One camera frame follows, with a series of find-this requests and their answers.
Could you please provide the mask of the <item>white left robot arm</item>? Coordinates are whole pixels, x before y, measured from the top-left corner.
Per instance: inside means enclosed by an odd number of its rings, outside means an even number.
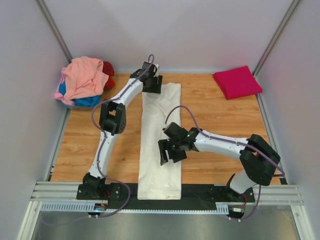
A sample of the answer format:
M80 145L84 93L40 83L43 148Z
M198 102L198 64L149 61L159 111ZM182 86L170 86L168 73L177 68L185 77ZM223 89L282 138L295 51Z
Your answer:
M77 200L107 200L109 186L106 184L108 165L116 141L127 125L126 108L141 92L161 93L162 79L158 64L146 63L132 73L127 84L112 99L99 105L99 122L94 125L101 130L99 145L89 168L78 186Z

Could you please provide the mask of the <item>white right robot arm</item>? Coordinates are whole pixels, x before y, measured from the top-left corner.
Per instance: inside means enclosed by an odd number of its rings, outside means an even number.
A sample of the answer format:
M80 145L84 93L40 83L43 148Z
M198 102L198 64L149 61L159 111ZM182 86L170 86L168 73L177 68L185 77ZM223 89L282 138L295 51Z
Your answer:
M233 174L225 186L225 196L231 202L238 201L254 186L269 186L280 168L279 154L257 134L236 138L196 127L186 130L175 123L164 128L163 133L167 138L158 141L161 165L185 160L188 151L214 153L241 163L242 170Z

